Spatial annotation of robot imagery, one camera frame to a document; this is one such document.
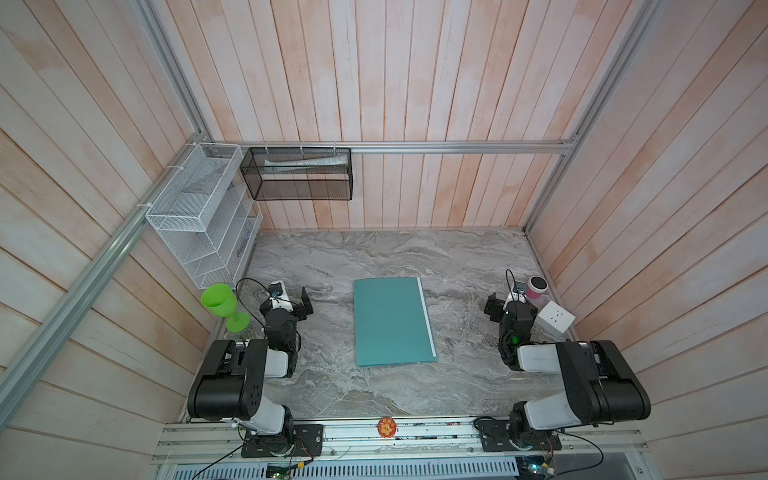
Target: black wire mesh basket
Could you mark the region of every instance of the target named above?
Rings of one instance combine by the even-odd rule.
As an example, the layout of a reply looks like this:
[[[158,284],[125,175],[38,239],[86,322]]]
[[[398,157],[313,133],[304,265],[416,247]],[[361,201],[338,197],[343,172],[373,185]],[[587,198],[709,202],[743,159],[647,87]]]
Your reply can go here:
[[[349,148],[249,148],[240,165],[254,200],[352,200]]]

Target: white box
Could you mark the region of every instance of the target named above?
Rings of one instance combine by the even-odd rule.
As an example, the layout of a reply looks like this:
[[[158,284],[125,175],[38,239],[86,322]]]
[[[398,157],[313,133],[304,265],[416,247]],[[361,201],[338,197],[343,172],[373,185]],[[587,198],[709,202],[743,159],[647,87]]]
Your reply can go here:
[[[576,317],[553,301],[549,301],[536,316],[534,325],[550,335],[562,336]]]

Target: teal folder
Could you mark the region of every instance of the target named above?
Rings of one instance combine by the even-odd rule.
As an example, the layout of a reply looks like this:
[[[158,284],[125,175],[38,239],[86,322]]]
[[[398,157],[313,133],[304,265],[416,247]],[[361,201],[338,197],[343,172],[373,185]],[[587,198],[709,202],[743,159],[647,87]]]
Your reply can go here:
[[[419,278],[355,280],[357,366],[436,362]]]

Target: wooden plank wall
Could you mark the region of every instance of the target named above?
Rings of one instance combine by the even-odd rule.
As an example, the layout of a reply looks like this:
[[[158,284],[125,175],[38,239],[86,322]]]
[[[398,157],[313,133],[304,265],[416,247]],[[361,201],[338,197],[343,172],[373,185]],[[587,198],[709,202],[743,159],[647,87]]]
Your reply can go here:
[[[130,2],[0,2],[0,369],[194,129]],[[0,433],[2,478],[141,478],[214,319],[147,232]]]
[[[154,0],[220,141],[569,137],[638,0]],[[524,225],[558,157],[353,157],[265,229]]]
[[[531,233],[648,391],[665,478],[768,475],[767,25],[766,0],[670,2]]]

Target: pink container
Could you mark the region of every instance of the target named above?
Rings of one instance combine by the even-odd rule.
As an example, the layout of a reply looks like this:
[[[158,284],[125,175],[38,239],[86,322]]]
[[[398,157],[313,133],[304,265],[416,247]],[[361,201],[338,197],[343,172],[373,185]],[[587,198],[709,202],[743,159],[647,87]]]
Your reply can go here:
[[[528,279],[528,289],[525,291],[525,296],[530,300],[536,300],[547,291],[547,288],[549,288],[547,280],[534,275]]]

